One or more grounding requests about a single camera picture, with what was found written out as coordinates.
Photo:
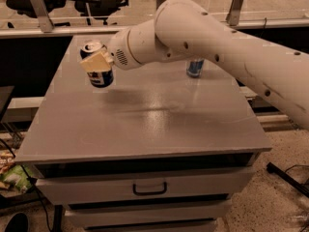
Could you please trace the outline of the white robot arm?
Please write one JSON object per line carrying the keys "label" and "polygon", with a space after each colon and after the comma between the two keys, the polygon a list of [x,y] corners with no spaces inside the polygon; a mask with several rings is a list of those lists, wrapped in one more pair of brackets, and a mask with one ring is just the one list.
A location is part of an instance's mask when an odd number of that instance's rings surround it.
{"label": "white robot arm", "polygon": [[87,73],[206,59],[309,129],[309,55],[241,33],[191,0],[167,0],[154,19],[116,33],[80,65]]}

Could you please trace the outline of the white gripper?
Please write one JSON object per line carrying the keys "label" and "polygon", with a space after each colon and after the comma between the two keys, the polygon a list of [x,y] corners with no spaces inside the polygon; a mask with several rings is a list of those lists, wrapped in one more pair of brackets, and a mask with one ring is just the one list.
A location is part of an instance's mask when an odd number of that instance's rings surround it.
{"label": "white gripper", "polygon": [[129,44],[130,29],[119,31],[107,44],[108,52],[99,50],[93,53],[80,53],[81,67],[86,73],[105,73],[112,70],[113,63],[120,69],[128,71],[141,67],[141,64],[133,57]]}

